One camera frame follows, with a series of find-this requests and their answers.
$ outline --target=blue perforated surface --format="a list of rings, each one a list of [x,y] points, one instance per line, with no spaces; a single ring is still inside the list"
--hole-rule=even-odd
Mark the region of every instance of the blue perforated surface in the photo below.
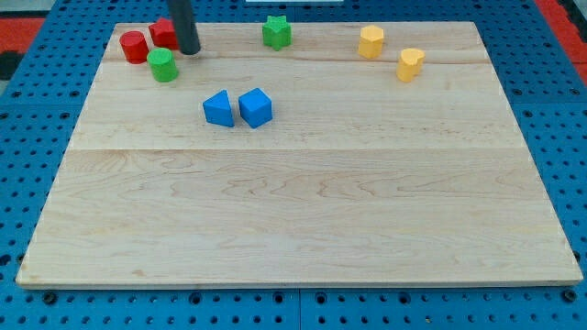
[[[346,0],[336,7],[194,1],[199,21],[473,20],[571,246],[587,259],[587,91],[525,0]],[[0,328],[584,329],[587,290],[23,291],[19,258],[116,22],[163,0],[61,0],[0,100]]]

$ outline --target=wooden plank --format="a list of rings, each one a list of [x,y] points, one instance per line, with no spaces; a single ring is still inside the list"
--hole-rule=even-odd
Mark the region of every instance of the wooden plank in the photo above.
[[[582,279],[472,23],[202,24],[159,84],[119,24],[17,282],[30,289],[478,287]],[[404,47],[426,50],[412,83]],[[205,123],[260,86],[274,120]]]

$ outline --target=blue pentagonal block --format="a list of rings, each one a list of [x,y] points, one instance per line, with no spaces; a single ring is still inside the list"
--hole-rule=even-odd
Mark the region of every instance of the blue pentagonal block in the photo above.
[[[273,119],[271,99],[259,88],[238,98],[240,116],[252,127],[257,128]]]
[[[224,127],[235,126],[230,101],[228,100],[228,92],[226,90],[220,91],[204,101],[204,114],[205,121],[210,124]]]

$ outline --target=toy block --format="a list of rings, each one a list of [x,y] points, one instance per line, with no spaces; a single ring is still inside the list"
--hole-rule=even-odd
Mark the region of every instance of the toy block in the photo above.
[[[404,49],[397,61],[397,78],[404,83],[411,82],[422,71],[426,54],[421,49]]]
[[[287,23],[286,16],[267,16],[263,24],[263,45],[271,46],[279,51],[282,47],[292,44],[292,26]]]
[[[118,41],[129,63],[140,64],[147,61],[149,47],[147,47],[145,36],[140,31],[126,32]]]
[[[238,98],[240,116],[251,128],[257,128],[273,119],[271,99],[259,88]]]
[[[166,48],[154,49],[147,55],[150,70],[153,73],[153,78],[160,83],[167,83],[175,78],[179,72],[175,66],[173,53]]]
[[[157,22],[149,25],[150,37],[153,39],[153,45],[164,47],[169,50],[178,50],[180,48],[173,22],[167,18],[160,17]]]
[[[228,100],[226,90],[218,92],[216,95],[205,100],[203,103],[205,121],[210,124],[221,125],[223,127],[234,127],[235,121],[232,118],[232,109]]]
[[[382,54],[383,29],[369,25],[360,30],[359,55],[366,59],[374,59]]]

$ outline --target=red block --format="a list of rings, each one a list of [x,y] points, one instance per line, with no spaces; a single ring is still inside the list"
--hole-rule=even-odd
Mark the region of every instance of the red block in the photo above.
[[[142,33],[139,31],[126,32],[120,37],[119,41],[128,62],[140,64],[147,61],[149,47],[147,47],[147,41]]]
[[[156,23],[149,25],[149,33],[153,44],[157,47],[165,47],[170,50],[180,48],[173,23],[167,18],[160,17]]]

